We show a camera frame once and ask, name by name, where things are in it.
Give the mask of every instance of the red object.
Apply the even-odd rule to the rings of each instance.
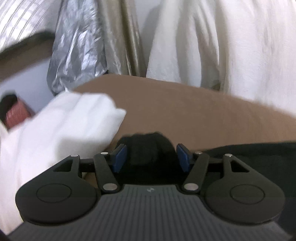
[[[31,114],[23,101],[17,99],[9,111],[6,113],[6,127],[8,129],[22,123],[26,118],[31,117]]]

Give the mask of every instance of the black fabric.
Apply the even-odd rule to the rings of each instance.
[[[8,94],[4,96],[0,102],[0,120],[5,123],[6,113],[17,102],[17,96],[15,94]]]
[[[235,155],[277,184],[286,196],[285,208],[278,223],[288,233],[296,234],[296,143],[231,145],[205,152],[216,158],[225,153]]]
[[[135,134],[122,137],[117,146],[125,144],[128,160],[119,174],[119,183],[181,184],[186,178],[172,143],[162,134]]]

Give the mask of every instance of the white towel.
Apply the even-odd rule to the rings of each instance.
[[[106,94],[59,94],[38,115],[1,139],[0,229],[8,234],[22,223],[17,190],[71,154],[91,158],[117,133],[126,111]]]
[[[164,0],[147,77],[296,115],[295,0]]]

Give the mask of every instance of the silver plastic bag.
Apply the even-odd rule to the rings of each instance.
[[[59,93],[106,71],[97,0],[64,0],[47,73],[48,86]]]

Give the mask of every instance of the brown surface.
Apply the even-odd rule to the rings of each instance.
[[[127,134],[159,131],[176,146],[204,150],[296,139],[296,119],[216,91],[146,78],[105,75],[77,88],[107,93],[127,111],[110,148]]]

